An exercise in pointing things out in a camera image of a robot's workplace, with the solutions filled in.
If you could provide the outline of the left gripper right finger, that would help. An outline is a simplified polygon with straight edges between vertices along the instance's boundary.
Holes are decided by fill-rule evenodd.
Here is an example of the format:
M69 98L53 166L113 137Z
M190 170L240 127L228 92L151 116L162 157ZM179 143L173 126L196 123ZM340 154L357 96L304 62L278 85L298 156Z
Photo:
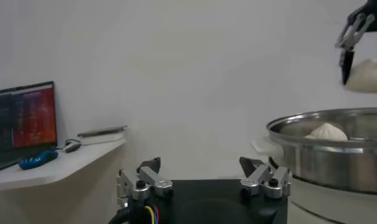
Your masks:
M291 173L286 167L272 170L259 159L240 157L240 166L245 177L240 180L241 196L250 198L263 193L267 198L282 198L291 195Z

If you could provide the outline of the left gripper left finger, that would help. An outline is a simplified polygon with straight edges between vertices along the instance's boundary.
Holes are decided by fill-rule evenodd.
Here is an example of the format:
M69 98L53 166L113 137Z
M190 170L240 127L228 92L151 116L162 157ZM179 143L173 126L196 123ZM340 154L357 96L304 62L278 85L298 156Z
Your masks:
M117 204L128 207L130 200L146 201L155 197L170 199L173 182L159 175L161 158L142 161L136 170L120 169L116 176Z

